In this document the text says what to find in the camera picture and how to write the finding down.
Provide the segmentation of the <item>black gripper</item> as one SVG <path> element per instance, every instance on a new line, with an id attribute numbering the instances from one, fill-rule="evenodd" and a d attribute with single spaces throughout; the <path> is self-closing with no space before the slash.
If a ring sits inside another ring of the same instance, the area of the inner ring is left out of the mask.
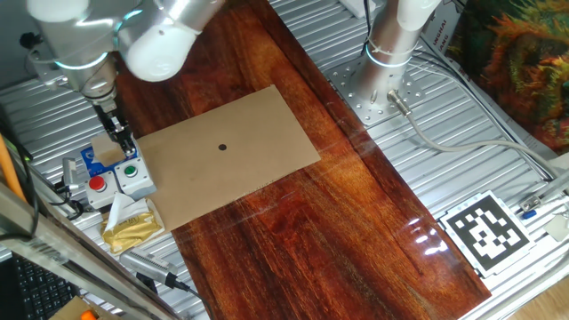
<path id="1" fill-rule="evenodd" d="M 94 101 L 93 107 L 109 138 L 125 156 L 132 156 L 136 152 L 136 146 L 129 125 L 117 103 L 114 100 Z"/>

